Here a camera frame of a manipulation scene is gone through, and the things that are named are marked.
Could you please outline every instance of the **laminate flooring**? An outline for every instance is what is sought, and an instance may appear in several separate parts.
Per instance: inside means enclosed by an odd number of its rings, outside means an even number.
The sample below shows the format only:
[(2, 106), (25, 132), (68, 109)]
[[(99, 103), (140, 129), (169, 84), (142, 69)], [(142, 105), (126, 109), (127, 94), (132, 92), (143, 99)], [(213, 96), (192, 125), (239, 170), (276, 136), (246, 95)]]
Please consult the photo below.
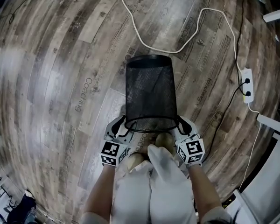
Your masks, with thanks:
[[(2, 15), (22, 1), (10, 0)], [(241, 33), (239, 66), (253, 72), (252, 109), (275, 116), (280, 24), (263, 21), (264, 5), (257, 0), (125, 2), (143, 41), (165, 50), (179, 49), (194, 33), (202, 8), (223, 10), (236, 39)], [(55, 220), (78, 222), (102, 169), (98, 153), (106, 125), (125, 104), (126, 61), (161, 53), (140, 43), (121, 0), (28, 0), (11, 24), (9, 18), (0, 20), (0, 172), (9, 175), (15, 197), (27, 188)], [(208, 152), (238, 86), (233, 39), (223, 16), (203, 12), (198, 34), (184, 50), (164, 55), (173, 61), (178, 114), (196, 124)], [(237, 92), (203, 164), (222, 201), (242, 182), (258, 127), (256, 114)], [(270, 137), (263, 127), (248, 174)]]

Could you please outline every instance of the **power strip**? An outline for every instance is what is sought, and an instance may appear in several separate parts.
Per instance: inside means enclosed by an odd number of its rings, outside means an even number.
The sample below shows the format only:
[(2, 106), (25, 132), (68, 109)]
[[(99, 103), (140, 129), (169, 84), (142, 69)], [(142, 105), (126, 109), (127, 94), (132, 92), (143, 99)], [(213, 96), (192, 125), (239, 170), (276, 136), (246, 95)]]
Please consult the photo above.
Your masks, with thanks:
[(249, 83), (243, 84), (243, 96), (244, 103), (248, 104), (254, 100), (254, 91), (253, 91), (253, 77), (251, 69), (243, 69), (241, 70), (242, 74), (242, 82), (245, 82), (246, 79), (249, 79)]

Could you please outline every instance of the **mesh wastebasket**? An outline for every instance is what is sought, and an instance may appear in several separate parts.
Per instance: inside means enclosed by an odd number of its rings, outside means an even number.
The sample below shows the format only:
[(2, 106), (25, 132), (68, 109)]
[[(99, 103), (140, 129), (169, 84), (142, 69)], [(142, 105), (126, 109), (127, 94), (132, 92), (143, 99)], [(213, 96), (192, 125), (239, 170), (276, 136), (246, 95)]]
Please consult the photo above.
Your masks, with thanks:
[(164, 132), (178, 126), (171, 58), (145, 55), (126, 65), (126, 123), (128, 130)]

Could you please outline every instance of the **white cable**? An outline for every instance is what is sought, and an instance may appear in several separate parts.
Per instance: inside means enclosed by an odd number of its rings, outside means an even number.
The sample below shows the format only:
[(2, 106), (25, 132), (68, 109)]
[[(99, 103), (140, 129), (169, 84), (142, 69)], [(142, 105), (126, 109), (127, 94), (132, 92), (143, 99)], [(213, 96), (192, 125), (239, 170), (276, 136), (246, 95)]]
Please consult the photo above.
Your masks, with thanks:
[(259, 135), (259, 132), (260, 132), (260, 129), (261, 129), (261, 125), (262, 125), (262, 124), (260, 123), (260, 125), (259, 125), (259, 129), (258, 129), (258, 132), (257, 132), (257, 135), (256, 135), (256, 137), (255, 137), (255, 141), (254, 141), (253, 146), (252, 146), (252, 150), (251, 150), (251, 154), (250, 154), (249, 162), (248, 162), (248, 165), (247, 165), (247, 168), (246, 168), (246, 171), (245, 171), (245, 175), (244, 175), (244, 178), (243, 178), (243, 181), (242, 181), (241, 185), (239, 186), (239, 190), (241, 189), (241, 187), (242, 187), (242, 185), (243, 185), (243, 182), (244, 182), (244, 180), (245, 180), (245, 178), (246, 178), (246, 174), (247, 174), (247, 171), (248, 171), (248, 168), (249, 168), (249, 164), (250, 164), (250, 161), (251, 161), (251, 157), (252, 157), (253, 149), (254, 149), (254, 146), (255, 146), (255, 143), (256, 143), (257, 137), (258, 137), (258, 135)]
[(248, 108), (249, 108), (250, 111), (260, 114), (257, 110), (253, 110), (253, 109), (250, 108), (250, 103), (248, 103)]
[(125, 6), (126, 10), (128, 11), (128, 13), (129, 13), (130, 16), (131, 16), (131, 19), (132, 19), (132, 22), (133, 22), (133, 26), (134, 26), (134, 28), (135, 28), (136, 34), (137, 34), (137, 36), (138, 36), (140, 42), (141, 42), (144, 46), (146, 46), (147, 48), (150, 48), (150, 49), (156, 50), (156, 51), (160, 51), (160, 52), (170, 53), (170, 54), (176, 54), (176, 53), (181, 52), (181, 51), (185, 48), (185, 46), (192, 40), (192, 38), (197, 34), (198, 28), (199, 28), (199, 20), (200, 20), (200, 17), (201, 17), (201, 13), (202, 13), (204, 10), (211, 10), (211, 11), (215, 11), (215, 12), (221, 13), (221, 14), (224, 16), (224, 18), (225, 18), (225, 20), (226, 20), (226, 22), (227, 22), (227, 25), (229, 26), (229, 29), (230, 29), (230, 31), (231, 31), (231, 33), (232, 33), (232, 36), (233, 36), (233, 50), (234, 50), (234, 56), (235, 56), (235, 60), (236, 60), (236, 63), (237, 63), (237, 68), (238, 68), (239, 72), (241, 72), (241, 69), (239, 68), (239, 65), (238, 65), (238, 61), (237, 61), (237, 59), (236, 59), (236, 57), (237, 57), (237, 52), (236, 52), (236, 46), (235, 46), (235, 35), (234, 35), (234, 33), (233, 33), (233, 30), (232, 30), (232, 28), (231, 28), (231, 25), (229, 24), (229, 22), (228, 22), (228, 20), (227, 20), (227, 17), (226, 17), (226, 15), (224, 14), (224, 12), (222, 12), (222, 11), (220, 11), (220, 10), (217, 10), (217, 9), (213, 9), (213, 8), (202, 8), (201, 11), (200, 11), (200, 13), (199, 13), (199, 16), (198, 16), (196, 31), (193, 33), (193, 35), (184, 43), (184, 45), (183, 45), (179, 50), (177, 50), (177, 51), (167, 51), (167, 50), (161, 50), (161, 49), (157, 49), (157, 48), (150, 47), (150, 46), (146, 45), (146, 44), (143, 42), (143, 40), (141, 39), (140, 34), (139, 34), (139, 32), (138, 32), (138, 30), (137, 30), (137, 28), (136, 28), (136, 24), (135, 24), (135, 21), (134, 21), (133, 14), (131, 13), (131, 11), (130, 11), (130, 10), (128, 9), (128, 7), (126, 6), (125, 1), (124, 1), (124, 0), (121, 0), (121, 1), (122, 1), (122, 4)]

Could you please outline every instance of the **forearm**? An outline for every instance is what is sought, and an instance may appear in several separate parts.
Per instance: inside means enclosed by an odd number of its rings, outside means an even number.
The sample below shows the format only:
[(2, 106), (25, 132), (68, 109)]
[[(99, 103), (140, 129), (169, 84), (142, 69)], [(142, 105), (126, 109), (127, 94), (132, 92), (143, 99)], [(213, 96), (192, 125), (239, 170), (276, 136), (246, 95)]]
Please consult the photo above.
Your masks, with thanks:
[(105, 165), (89, 194), (84, 212), (93, 212), (110, 221), (115, 167)]
[(201, 221), (202, 217), (211, 209), (221, 207), (218, 193), (199, 165), (188, 169), (192, 181), (192, 189), (196, 207)]

